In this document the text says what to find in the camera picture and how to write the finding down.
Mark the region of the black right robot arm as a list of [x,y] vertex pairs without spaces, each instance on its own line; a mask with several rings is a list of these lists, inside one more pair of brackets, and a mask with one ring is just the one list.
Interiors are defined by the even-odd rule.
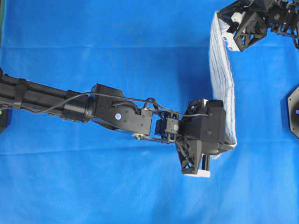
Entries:
[[292,38],[299,48],[297,0],[237,0],[216,13],[228,25],[222,34],[231,51],[243,52],[267,36],[268,30]]

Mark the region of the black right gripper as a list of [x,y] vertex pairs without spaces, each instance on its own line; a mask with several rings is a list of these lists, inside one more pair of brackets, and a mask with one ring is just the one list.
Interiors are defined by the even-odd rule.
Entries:
[[237,0],[217,12],[218,18],[228,25],[221,37],[231,51],[242,52],[267,35],[265,10],[245,10],[249,0]]

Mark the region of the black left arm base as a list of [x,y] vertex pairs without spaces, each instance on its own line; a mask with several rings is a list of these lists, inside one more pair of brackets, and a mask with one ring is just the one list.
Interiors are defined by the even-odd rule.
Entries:
[[0,133],[3,133],[11,123],[11,110],[0,111]]

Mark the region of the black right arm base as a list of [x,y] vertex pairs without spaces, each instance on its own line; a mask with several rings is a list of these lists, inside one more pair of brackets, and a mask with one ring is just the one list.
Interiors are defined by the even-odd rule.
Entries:
[[299,87],[294,89],[287,98],[290,131],[299,137]]

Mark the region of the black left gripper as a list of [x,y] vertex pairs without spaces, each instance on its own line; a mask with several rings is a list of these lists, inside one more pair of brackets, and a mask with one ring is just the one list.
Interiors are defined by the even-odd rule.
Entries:
[[[235,148],[235,119],[227,115],[225,109],[221,110],[221,137],[222,143],[217,143],[211,155],[218,156],[221,153]],[[177,139],[177,153],[181,165],[181,172],[185,176],[196,178],[210,178],[210,156],[202,152],[203,143],[200,140]]]

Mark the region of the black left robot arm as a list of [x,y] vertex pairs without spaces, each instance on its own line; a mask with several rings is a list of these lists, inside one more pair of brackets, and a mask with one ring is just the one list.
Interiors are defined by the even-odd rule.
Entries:
[[137,140],[174,144],[182,174],[210,177],[211,156],[231,151],[235,142],[226,133],[226,110],[221,100],[189,102],[185,113],[159,105],[154,98],[137,106],[119,89],[96,84],[90,92],[63,91],[0,75],[0,128],[8,125],[10,109],[46,113],[74,122],[94,122]]

